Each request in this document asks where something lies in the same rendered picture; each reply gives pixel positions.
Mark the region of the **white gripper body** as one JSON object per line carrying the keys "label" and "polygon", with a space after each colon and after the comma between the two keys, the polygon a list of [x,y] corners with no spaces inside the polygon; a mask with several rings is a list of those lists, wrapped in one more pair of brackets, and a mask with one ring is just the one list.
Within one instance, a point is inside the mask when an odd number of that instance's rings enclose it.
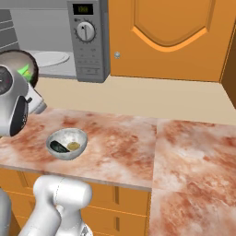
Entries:
{"label": "white gripper body", "polygon": [[29,88],[28,98],[30,99],[29,113],[40,114],[47,108],[43,97],[34,88]]}

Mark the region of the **metal bowl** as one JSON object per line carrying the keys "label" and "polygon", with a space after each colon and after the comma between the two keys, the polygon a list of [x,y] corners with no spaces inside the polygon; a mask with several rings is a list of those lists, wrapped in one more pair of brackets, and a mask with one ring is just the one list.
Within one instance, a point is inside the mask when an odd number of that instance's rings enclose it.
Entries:
{"label": "metal bowl", "polygon": [[[70,151],[67,145],[77,142],[80,148]],[[46,140],[48,152],[57,159],[71,160],[79,157],[88,143],[87,134],[78,128],[63,128],[50,134]]]}

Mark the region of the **white microwave turntable plate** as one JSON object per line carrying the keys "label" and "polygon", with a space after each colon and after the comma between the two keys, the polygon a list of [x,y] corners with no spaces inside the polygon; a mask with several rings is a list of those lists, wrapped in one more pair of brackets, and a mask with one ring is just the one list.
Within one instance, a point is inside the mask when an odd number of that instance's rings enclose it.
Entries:
{"label": "white microwave turntable plate", "polygon": [[33,55],[38,67],[60,65],[70,59],[70,55],[64,52],[38,52]]}

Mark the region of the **grey microwave door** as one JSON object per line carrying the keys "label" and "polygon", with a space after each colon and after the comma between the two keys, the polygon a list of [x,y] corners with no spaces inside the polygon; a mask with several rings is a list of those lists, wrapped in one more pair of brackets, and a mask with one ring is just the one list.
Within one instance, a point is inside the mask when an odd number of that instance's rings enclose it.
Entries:
{"label": "grey microwave door", "polygon": [[16,33],[10,11],[0,9],[0,51],[16,42]]}

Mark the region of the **grey microwave oven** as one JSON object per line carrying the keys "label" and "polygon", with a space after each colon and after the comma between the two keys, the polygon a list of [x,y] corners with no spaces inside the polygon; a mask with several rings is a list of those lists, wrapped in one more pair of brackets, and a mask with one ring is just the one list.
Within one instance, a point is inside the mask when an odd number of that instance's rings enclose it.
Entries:
{"label": "grey microwave oven", "polygon": [[[5,49],[70,55],[38,67],[40,77],[102,83],[110,74],[108,0],[0,0],[0,9],[10,11],[17,38]],[[88,75],[90,68],[99,74]]]}

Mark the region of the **orange cupboard door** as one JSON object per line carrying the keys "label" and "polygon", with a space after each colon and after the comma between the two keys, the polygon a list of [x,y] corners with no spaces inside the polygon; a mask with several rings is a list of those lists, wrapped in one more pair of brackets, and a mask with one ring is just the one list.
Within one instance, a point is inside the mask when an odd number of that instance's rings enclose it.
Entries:
{"label": "orange cupboard door", "polygon": [[109,0],[111,74],[219,82],[235,18],[236,0]]}

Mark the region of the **orange drawer front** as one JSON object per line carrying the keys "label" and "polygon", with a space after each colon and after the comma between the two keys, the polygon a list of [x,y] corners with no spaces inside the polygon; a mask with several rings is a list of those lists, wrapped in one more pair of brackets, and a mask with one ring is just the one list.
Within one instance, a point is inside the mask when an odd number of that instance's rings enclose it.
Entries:
{"label": "orange drawer front", "polygon": [[[145,216],[94,206],[82,209],[81,214],[94,236],[146,236]],[[114,227],[115,217],[120,218],[120,231]]]}
{"label": "orange drawer front", "polygon": [[0,168],[0,187],[8,192],[33,195],[33,184],[39,177],[34,172]]}
{"label": "orange drawer front", "polygon": [[148,212],[149,192],[119,187],[119,205],[114,201],[114,186],[101,183],[89,183],[92,188],[93,207],[101,207],[145,216]]}

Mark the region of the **orange side cupboard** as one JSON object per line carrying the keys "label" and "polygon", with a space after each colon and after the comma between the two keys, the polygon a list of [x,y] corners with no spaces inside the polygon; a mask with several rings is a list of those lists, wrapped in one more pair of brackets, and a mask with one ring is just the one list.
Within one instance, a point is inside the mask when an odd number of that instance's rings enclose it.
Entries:
{"label": "orange side cupboard", "polygon": [[232,40],[221,84],[236,110],[236,36]]}

